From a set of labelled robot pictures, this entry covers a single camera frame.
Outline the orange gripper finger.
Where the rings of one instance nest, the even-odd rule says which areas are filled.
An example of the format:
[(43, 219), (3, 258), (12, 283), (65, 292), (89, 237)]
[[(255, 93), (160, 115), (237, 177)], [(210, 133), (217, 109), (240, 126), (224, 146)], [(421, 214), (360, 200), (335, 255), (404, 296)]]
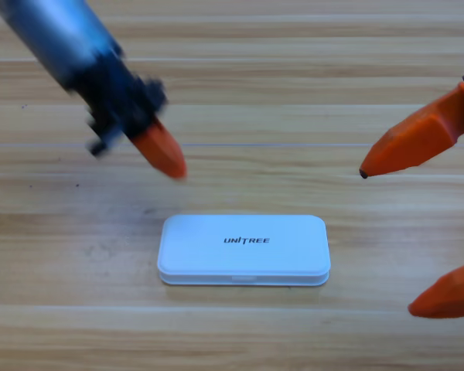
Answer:
[(390, 128), (360, 165), (368, 178), (416, 167), (453, 147), (464, 134), (464, 83)]
[(156, 118), (141, 134), (131, 138), (147, 162), (172, 179), (187, 176), (186, 160), (177, 140)]
[(464, 265), (441, 276), (408, 306), (420, 318), (464, 317)]

